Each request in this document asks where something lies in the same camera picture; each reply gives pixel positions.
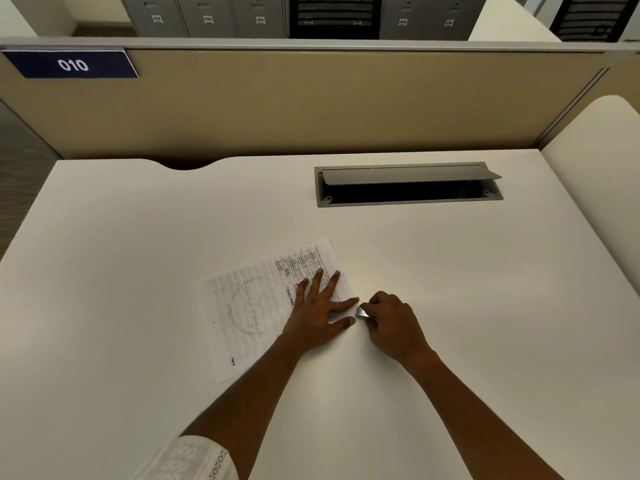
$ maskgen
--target wooden floor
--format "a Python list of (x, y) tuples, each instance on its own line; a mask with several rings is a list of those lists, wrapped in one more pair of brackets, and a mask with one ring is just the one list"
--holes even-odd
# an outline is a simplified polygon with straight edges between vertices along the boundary
[(0, 104), (0, 258), (57, 156)]

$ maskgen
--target cubicle partition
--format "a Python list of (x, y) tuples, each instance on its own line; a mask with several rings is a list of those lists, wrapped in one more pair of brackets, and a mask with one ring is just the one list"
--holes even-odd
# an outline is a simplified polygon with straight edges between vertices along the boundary
[[(603, 94), (640, 104), (640, 44), (39, 39), (124, 48), (137, 79), (26, 79), (0, 98), (62, 158), (530, 148)], [(0, 40), (0, 47), (26, 47)]]

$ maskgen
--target desk number plate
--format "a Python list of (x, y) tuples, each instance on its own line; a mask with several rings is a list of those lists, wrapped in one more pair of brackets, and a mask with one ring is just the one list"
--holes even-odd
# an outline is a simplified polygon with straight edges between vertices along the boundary
[(4, 49), (2, 53), (27, 79), (127, 79), (138, 73), (123, 49)]

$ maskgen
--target hand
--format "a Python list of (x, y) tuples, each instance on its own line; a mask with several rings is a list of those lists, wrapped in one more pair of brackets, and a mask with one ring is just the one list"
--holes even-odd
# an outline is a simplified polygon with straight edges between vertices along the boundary
[(325, 345), (341, 331), (356, 323), (354, 317), (347, 317), (334, 323), (329, 323), (329, 313), (347, 311), (354, 306), (360, 298), (349, 298), (346, 301), (331, 301), (335, 285), (340, 279), (340, 271), (336, 271), (326, 288), (319, 291), (323, 270), (318, 269), (311, 282), (311, 290), (305, 298), (305, 290), (309, 282), (308, 278), (300, 281), (296, 291), (296, 302), (289, 320), (282, 331), (281, 337), (292, 339), (300, 352), (306, 354), (309, 350)]
[(434, 353), (411, 306), (396, 295), (378, 291), (360, 307), (370, 316), (366, 323), (373, 344), (405, 369), (425, 354)]

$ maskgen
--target circle drawing on paper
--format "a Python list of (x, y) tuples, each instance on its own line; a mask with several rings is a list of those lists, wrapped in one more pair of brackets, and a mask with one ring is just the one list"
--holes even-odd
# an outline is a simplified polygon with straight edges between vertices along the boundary
[(289, 316), (283, 306), (282, 283), (268, 278), (251, 278), (239, 283), (228, 302), (231, 325), (245, 335), (265, 335), (269, 324)]

